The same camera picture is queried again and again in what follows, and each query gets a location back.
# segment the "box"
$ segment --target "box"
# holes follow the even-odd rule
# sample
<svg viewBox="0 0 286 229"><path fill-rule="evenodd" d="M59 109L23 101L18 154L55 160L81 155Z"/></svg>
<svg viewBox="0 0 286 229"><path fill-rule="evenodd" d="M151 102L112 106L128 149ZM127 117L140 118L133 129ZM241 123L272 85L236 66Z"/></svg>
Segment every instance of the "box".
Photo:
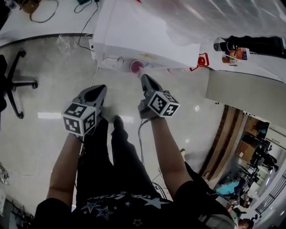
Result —
<svg viewBox="0 0 286 229"><path fill-rule="evenodd" d="M239 156L242 160L246 161L247 163L250 162L252 159L252 156L255 152L255 148L251 146L250 144L241 141L238 149L236 151L237 156Z"/></svg>
<svg viewBox="0 0 286 229"><path fill-rule="evenodd" d="M179 109L180 104L172 95L156 91L149 101L148 107L160 117L172 117Z"/></svg>
<svg viewBox="0 0 286 229"><path fill-rule="evenodd" d="M97 109L72 102L62 113L66 131L78 136L84 136L95 127L97 120Z"/></svg>
<svg viewBox="0 0 286 229"><path fill-rule="evenodd" d="M244 131L255 136L255 137L257 137L258 131L253 129L253 126L256 125L258 122L259 122L258 119L253 118L253 117L249 117L247 122L246 122Z"/></svg>

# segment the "chair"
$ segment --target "chair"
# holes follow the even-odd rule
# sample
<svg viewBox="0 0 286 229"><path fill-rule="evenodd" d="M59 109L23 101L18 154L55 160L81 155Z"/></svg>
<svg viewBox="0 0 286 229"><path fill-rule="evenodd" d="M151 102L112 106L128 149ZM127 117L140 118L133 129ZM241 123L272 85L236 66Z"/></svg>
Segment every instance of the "chair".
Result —
<svg viewBox="0 0 286 229"><path fill-rule="evenodd" d="M7 63L6 63L4 56L0 55L0 112L2 112L7 106L7 103L4 99L5 95L7 94L11 102L11 105L16 113L16 116L20 119L24 118L24 114L23 112L20 112L20 113L18 112L12 91L16 91L17 87L22 87L22 86L32 86L33 89L38 87L38 82L36 80L32 82L22 82L22 83L12 82L12 78L14 76L14 72L15 72L15 68L17 66L18 60L20 57L24 58L25 55L26 55L26 52L24 50L19 51L17 53L17 56L14 59L14 62L12 64L12 67L10 69L10 72L7 78L5 76L5 72L7 69Z"/></svg>

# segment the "floor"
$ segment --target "floor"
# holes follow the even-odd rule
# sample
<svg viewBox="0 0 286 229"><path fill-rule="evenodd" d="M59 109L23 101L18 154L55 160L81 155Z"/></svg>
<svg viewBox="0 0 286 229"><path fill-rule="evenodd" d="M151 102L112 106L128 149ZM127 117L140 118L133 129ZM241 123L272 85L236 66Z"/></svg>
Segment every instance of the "floor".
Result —
<svg viewBox="0 0 286 229"><path fill-rule="evenodd" d="M51 171L67 136L59 113L67 102L91 85L96 71L90 52L78 47L77 39L38 39L0 49L11 66L16 53L24 48L27 55L19 61L18 73L36 77L39 82L38 89L24 87L14 93L18 107L24 111L23 120L15 116L9 102L1 114L0 161L10 176L10 186L5 189L31 213L46 197ZM181 76L157 70L150 75L181 103L168 123L179 148L186 149L187 162L199 171L223 113L223 105L204 98L209 70L201 68ZM137 106L144 98L140 81L131 73L100 68L93 85L99 84L108 87L105 116L123 117L129 141L140 154L137 131L141 120ZM111 132L112 125L109 125L109 142ZM149 123L141 134L146 170L154 179L159 174L159 165ZM160 176L156 182L165 187Z"/></svg>

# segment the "bottle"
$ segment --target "bottle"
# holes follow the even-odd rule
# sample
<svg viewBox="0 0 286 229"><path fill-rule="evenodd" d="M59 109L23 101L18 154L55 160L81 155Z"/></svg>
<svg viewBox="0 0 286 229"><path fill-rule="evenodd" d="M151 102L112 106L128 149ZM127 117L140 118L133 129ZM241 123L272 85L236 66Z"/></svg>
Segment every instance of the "bottle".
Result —
<svg viewBox="0 0 286 229"><path fill-rule="evenodd" d="M4 2L9 9L15 9L17 7L17 3L14 0L4 0Z"/></svg>

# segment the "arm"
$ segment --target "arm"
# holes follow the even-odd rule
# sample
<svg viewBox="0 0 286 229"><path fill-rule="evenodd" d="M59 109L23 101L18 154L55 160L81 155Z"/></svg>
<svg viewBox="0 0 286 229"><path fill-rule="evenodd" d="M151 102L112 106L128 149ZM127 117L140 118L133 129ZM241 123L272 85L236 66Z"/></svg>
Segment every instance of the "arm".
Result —
<svg viewBox="0 0 286 229"><path fill-rule="evenodd" d="M50 177L47 199L59 199L72 207L80 148L81 141L75 135L68 134Z"/></svg>
<svg viewBox="0 0 286 229"><path fill-rule="evenodd" d="M244 200L245 200L246 202L249 201L249 196L248 196L247 193L244 194Z"/></svg>
<svg viewBox="0 0 286 229"><path fill-rule="evenodd" d="M158 118L151 121L157 157L165 184L174 198L179 187L191 181L180 150L173 139L167 121Z"/></svg>

